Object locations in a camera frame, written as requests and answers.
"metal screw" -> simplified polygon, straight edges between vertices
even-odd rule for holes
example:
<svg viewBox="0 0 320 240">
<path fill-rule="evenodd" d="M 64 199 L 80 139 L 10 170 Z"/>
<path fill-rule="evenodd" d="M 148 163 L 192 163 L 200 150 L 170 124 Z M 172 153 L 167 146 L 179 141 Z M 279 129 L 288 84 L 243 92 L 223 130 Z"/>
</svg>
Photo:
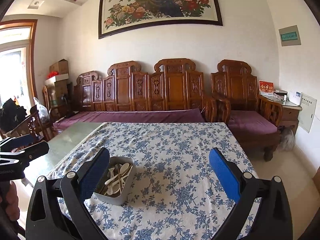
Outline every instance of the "metal screw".
<svg viewBox="0 0 320 240">
<path fill-rule="evenodd" d="M 246 179 L 251 179 L 252 178 L 252 174 L 250 172 L 245 172 L 243 174 L 243 176 L 246 178 Z"/>
<path fill-rule="evenodd" d="M 40 176 L 40 177 L 38 178 L 38 182 L 42 182 L 42 181 L 44 181 L 44 176 Z"/>
<path fill-rule="evenodd" d="M 275 182 L 281 182 L 281 178 L 280 177 L 278 177 L 278 176 L 275 176 Z"/>
<path fill-rule="evenodd" d="M 75 175 L 76 175 L 76 173 L 75 173 L 74 171 L 70 171 L 70 172 L 67 174 L 67 178 L 68 178 L 68 179 L 72 179 Z"/>
</svg>

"finger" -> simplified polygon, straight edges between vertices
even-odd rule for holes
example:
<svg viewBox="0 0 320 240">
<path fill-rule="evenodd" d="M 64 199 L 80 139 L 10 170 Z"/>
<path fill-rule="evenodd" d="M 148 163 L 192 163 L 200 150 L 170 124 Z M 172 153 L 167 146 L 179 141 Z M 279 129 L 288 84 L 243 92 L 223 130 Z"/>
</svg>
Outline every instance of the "finger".
<svg viewBox="0 0 320 240">
<path fill-rule="evenodd" d="M 11 221 L 16 221 L 20 217 L 20 209 L 19 209 L 18 205 L 11 204 L 11 205 L 7 206 L 5 211 Z"/>
<path fill-rule="evenodd" d="M 8 204 L 13 204 L 13 203 L 18 204 L 17 188 L 13 181 L 10 181 L 10 187 L 6 195 L 6 199 Z"/>
</svg>

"tile floor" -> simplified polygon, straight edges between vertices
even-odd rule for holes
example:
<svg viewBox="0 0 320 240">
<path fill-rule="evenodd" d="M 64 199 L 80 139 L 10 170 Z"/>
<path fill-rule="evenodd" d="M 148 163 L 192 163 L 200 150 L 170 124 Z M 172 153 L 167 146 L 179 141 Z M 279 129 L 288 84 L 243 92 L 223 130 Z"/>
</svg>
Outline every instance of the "tile floor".
<svg viewBox="0 0 320 240">
<path fill-rule="evenodd" d="M 298 239 L 320 206 L 320 195 L 312 179 L 293 152 L 276 151 L 268 163 L 260 151 L 247 154 L 260 178 L 271 179 L 276 175 L 282 178 L 291 208 L 293 239 Z M 16 181 L 16 185 L 21 210 L 19 223 L 25 227 L 32 188 L 25 187 L 20 181 Z"/>
</svg>

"floral tablecloth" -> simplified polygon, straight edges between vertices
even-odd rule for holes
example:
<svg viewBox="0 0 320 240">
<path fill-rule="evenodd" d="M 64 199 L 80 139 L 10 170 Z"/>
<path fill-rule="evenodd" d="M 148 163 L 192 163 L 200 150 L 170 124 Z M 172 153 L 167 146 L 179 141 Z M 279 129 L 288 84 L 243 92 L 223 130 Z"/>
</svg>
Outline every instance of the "floral tablecloth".
<svg viewBox="0 0 320 240">
<path fill-rule="evenodd" d="M 101 147 L 131 157 L 137 173 L 127 202 L 115 206 L 94 196 L 85 205 L 108 239 L 211 239 L 234 206 L 212 171 L 208 155 L 217 147 L 242 171 L 257 174 L 224 123 L 102 124 L 49 173 L 77 171 Z M 63 199 L 62 211 L 67 215 Z M 240 236 L 253 223 L 254 203 Z"/>
</svg>

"purple seat cover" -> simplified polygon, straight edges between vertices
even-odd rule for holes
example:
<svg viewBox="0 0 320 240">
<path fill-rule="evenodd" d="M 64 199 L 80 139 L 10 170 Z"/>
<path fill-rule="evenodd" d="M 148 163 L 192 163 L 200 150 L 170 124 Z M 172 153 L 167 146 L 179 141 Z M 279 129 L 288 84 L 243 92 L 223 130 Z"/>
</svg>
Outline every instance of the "purple seat cover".
<svg viewBox="0 0 320 240">
<path fill-rule="evenodd" d="M 228 127 L 232 133 L 236 134 L 270 134 L 277 132 L 277 127 L 256 111 L 231 111 Z"/>
<path fill-rule="evenodd" d="M 142 123 L 197 123 L 205 122 L 200 110 L 160 112 L 80 112 L 53 127 L 65 130 L 76 122 L 142 122 Z"/>
</svg>

